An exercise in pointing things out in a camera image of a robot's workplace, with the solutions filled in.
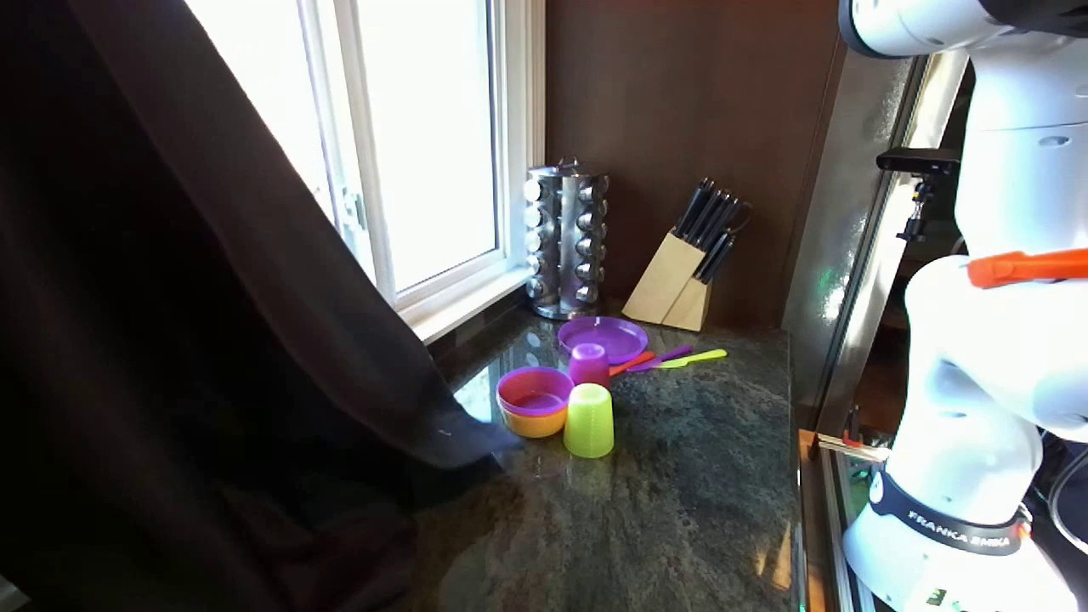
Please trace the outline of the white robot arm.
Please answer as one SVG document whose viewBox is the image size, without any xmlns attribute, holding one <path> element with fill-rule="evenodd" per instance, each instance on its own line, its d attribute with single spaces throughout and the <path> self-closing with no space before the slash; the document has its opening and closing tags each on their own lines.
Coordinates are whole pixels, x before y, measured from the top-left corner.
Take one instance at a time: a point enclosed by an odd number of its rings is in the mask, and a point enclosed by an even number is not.
<svg viewBox="0 0 1088 612">
<path fill-rule="evenodd" d="M 839 0 L 839 30 L 859 53 L 958 51 L 975 72 L 967 247 L 904 290 L 904 415 L 843 556 L 892 612 L 1078 612 L 1021 502 L 1045 441 L 1088 435 L 1083 0 Z"/>
</svg>

